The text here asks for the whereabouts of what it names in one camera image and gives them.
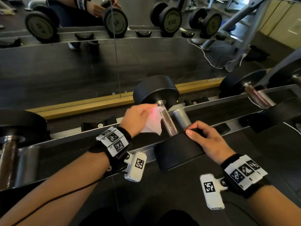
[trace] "pants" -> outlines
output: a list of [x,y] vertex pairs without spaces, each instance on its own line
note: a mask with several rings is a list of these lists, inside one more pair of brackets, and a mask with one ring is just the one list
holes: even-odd
[[[98,226],[98,225],[122,225],[127,226],[123,216],[113,208],[97,209],[85,218],[79,226]],[[199,226],[199,224],[186,212],[181,210],[170,210],[164,214],[156,226]]]
[[60,19],[62,27],[103,26],[102,18],[95,17],[87,11],[72,8],[57,0],[47,0]]

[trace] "left hand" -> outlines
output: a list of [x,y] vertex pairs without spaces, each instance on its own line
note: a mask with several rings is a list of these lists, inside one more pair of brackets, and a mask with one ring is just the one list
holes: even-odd
[[121,6],[119,4],[119,0],[112,0],[112,3],[113,3],[113,6],[121,9]]
[[133,138],[138,135],[145,127],[146,119],[154,107],[157,104],[141,104],[134,105],[126,111],[120,127],[127,130],[127,132]]

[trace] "right hand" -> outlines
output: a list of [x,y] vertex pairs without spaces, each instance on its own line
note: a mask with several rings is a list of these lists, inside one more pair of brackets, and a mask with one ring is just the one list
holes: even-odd
[[102,17],[103,11],[105,10],[104,7],[97,5],[91,1],[87,1],[87,11],[96,17]]
[[[190,130],[199,128],[203,131],[207,138],[202,137],[198,133]],[[235,154],[223,137],[216,131],[215,128],[210,127],[201,121],[196,121],[189,125],[186,130],[186,135],[202,146],[205,153],[219,165],[222,164],[226,159]]]

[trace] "dumbbell handle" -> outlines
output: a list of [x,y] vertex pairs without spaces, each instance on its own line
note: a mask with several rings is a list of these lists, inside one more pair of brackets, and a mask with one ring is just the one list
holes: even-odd
[[269,103],[253,86],[248,83],[244,84],[246,93],[262,109],[268,109],[274,105]]
[[169,136],[173,137],[174,135],[178,134],[178,130],[175,127],[175,124],[173,123],[170,115],[168,114],[168,111],[165,108],[163,101],[157,101],[157,105],[164,108],[164,110],[161,112],[161,115],[163,117],[163,123],[167,129]]
[[299,77],[298,75],[294,74],[292,76],[292,79],[294,80],[294,82],[299,86],[301,87],[301,77]]
[[14,185],[14,167],[18,153],[19,137],[6,136],[2,146],[0,159],[0,190],[12,188]]

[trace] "hand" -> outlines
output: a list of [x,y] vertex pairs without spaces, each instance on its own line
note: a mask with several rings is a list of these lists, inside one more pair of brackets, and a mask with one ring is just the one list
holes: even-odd
[[[203,131],[207,138],[202,137],[198,133],[190,130],[199,128]],[[202,121],[196,121],[189,125],[186,130],[187,136],[202,146],[205,153],[219,165],[226,159],[235,154],[223,137],[216,131],[215,128],[210,127]]]
[[87,1],[87,11],[96,17],[102,17],[102,13],[105,10],[104,7],[101,7],[100,5],[97,5],[91,1]]
[[113,6],[121,9],[121,6],[119,4],[119,0],[112,0],[112,3],[113,3]]
[[138,135],[145,126],[146,119],[157,104],[134,105],[126,111],[120,127],[127,130],[133,138]]

